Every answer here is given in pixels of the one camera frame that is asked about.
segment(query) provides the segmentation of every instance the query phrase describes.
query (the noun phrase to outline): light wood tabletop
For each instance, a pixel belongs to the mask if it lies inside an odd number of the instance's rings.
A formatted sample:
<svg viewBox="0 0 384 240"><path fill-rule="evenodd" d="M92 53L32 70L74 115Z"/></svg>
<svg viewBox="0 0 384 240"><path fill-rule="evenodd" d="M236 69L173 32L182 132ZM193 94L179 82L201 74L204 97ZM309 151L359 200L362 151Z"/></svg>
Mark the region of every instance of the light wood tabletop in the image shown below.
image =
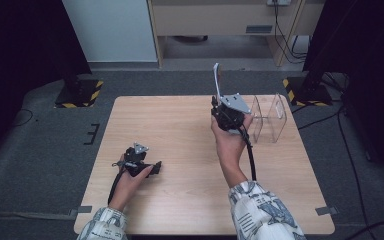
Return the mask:
<svg viewBox="0 0 384 240"><path fill-rule="evenodd" d="M251 108L254 96L243 96ZM274 95L257 96L264 115ZM257 180L288 207L305 234L327 235L335 227L316 208L326 203L295 121L282 96L287 121L276 143L253 143ZM111 164L138 142L149 147L145 163L161 171L140 186L125 209L128 234L235 235L225 182L210 129L211 96L126 96L115 100L74 230L79 233L100 208L118 172ZM251 178L245 150L241 168Z"/></svg>

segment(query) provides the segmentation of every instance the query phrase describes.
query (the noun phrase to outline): patterned sleeve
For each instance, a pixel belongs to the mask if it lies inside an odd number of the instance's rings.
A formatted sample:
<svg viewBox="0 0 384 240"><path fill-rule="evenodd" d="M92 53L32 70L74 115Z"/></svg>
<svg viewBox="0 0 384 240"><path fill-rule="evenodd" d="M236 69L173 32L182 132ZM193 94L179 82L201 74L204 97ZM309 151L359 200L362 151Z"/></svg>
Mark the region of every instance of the patterned sleeve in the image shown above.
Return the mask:
<svg viewBox="0 0 384 240"><path fill-rule="evenodd" d="M126 216L112 208L100 208L86 224L77 240L127 240Z"/></svg>
<svg viewBox="0 0 384 240"><path fill-rule="evenodd" d="M231 188L229 200L239 240L306 239L282 201L257 182Z"/></svg>

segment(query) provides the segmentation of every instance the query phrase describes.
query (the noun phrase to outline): white wall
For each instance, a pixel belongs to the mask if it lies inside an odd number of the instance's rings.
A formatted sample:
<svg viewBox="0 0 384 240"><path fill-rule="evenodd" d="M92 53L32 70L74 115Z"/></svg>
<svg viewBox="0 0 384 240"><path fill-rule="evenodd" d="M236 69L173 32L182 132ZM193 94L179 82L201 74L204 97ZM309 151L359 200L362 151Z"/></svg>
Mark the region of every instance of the white wall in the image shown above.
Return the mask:
<svg viewBox="0 0 384 240"><path fill-rule="evenodd" d="M157 62L146 0L63 0L88 62Z"/></svg>

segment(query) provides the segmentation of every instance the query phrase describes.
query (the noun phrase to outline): carpeted floor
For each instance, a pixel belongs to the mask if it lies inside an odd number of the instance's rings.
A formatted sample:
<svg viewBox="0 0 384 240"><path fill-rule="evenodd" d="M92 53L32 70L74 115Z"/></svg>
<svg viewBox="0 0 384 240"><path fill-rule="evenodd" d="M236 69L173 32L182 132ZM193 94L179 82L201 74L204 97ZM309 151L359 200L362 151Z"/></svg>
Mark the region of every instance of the carpeted floor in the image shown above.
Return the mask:
<svg viewBox="0 0 384 240"><path fill-rule="evenodd" d="M282 80L300 72L225 71L225 94L273 94L286 96ZM23 109L0 147L0 213L41 213L66 216L80 206L93 163L118 96L212 95L212 71L113 71L95 72L104 81L93 107L60 109L54 101L63 86L57 81L26 95ZM334 99L338 93L331 90ZM328 107L306 107L294 113L297 125L335 114L341 103ZM340 114L358 180L367 220L384 221L384 166L368 162L349 120ZM100 124L94 144L88 132ZM341 137L337 118L300 130L320 188L333 215L336 231L330 236L308 239L345 239L365 227L356 179ZM0 239L75 239L74 220L43 220L0 217ZM372 230L384 239L384 226ZM235 239L231 237L152 237L139 239ZM355 239L371 239L365 232Z"/></svg>

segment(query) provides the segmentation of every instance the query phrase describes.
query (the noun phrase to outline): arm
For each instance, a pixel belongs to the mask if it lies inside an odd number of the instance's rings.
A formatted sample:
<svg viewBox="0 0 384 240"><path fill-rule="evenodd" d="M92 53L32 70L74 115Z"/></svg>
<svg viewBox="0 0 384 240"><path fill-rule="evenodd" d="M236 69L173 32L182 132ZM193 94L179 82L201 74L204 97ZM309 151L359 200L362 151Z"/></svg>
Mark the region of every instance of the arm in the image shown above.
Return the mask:
<svg viewBox="0 0 384 240"><path fill-rule="evenodd" d="M251 122L252 116L246 115L246 129ZM230 187L229 201L238 239L306 239L282 201L257 182L248 181L240 169L239 160L246 145L242 136L221 130L214 117L211 130L216 138L220 166Z"/></svg>
<svg viewBox="0 0 384 240"><path fill-rule="evenodd" d="M152 166L149 166L136 177L132 177L128 171L124 171L108 207L100 208L95 213L93 219L86 224L77 239L127 240L124 232L126 229L126 216L123 214L123 210L151 170Z"/></svg>

